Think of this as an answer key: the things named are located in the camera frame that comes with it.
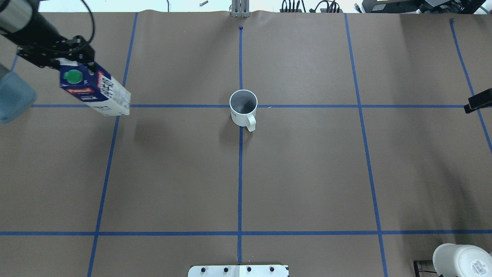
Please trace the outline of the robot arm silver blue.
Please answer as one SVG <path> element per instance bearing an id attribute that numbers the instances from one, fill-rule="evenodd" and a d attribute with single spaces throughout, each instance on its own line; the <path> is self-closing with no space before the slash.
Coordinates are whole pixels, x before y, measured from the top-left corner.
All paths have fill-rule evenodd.
<path id="1" fill-rule="evenodd" d="M 51 48 L 64 37 L 39 12 L 40 0 L 2 0 L 1 36 L 15 46 L 11 65 L 1 65 L 1 124 L 8 124 L 37 100 L 37 93 L 15 72 L 21 49 L 31 48 L 34 57 L 41 56 L 42 48 Z"/>

